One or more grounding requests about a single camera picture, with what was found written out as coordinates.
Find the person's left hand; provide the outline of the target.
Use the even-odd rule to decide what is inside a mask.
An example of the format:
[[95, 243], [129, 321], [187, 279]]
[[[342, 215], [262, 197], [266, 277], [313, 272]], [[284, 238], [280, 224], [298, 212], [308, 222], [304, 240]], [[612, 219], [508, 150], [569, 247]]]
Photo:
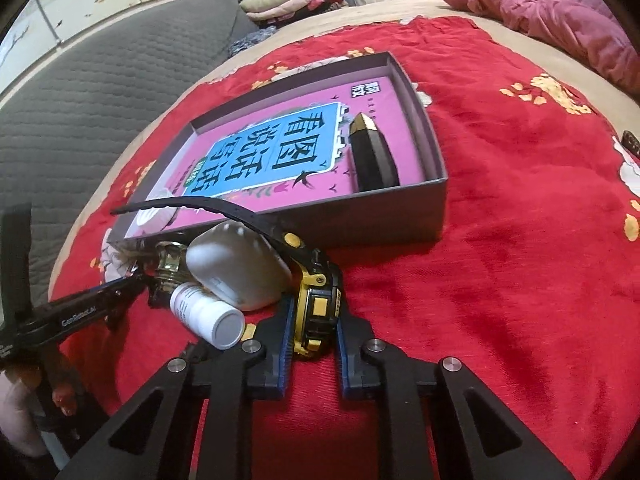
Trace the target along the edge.
[[43, 376], [49, 379], [54, 406], [64, 416], [75, 415], [78, 408], [70, 360], [54, 348], [43, 353], [42, 364], [17, 364], [1, 372], [1, 435], [11, 448], [28, 458], [48, 452], [32, 419], [32, 404]]

